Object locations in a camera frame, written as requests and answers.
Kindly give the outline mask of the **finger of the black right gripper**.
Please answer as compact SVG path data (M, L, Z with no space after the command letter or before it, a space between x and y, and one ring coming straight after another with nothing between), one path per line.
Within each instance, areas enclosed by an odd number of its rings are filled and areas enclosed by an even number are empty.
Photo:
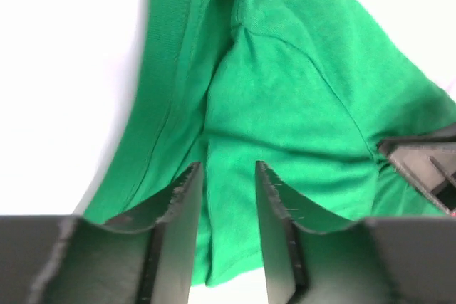
M455 215L454 124L423 135L385 138L377 148L417 192Z

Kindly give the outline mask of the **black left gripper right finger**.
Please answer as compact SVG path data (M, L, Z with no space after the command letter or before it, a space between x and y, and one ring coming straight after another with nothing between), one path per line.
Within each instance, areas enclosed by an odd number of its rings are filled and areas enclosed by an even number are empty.
M270 303L453 303L455 220L344 219L255 168Z

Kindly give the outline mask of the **green t-shirt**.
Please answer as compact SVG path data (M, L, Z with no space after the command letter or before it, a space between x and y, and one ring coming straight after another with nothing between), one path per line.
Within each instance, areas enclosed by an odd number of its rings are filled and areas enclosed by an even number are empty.
M97 224L204 166L192 282L262 265L259 160L344 218L437 215L377 144L455 103L356 0L150 0L138 91L85 217Z

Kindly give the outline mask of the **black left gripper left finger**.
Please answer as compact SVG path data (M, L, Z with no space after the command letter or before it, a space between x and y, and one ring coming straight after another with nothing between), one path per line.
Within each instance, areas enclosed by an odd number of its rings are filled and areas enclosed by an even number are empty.
M202 165L105 224L77 215L1 218L3 303L186 303Z

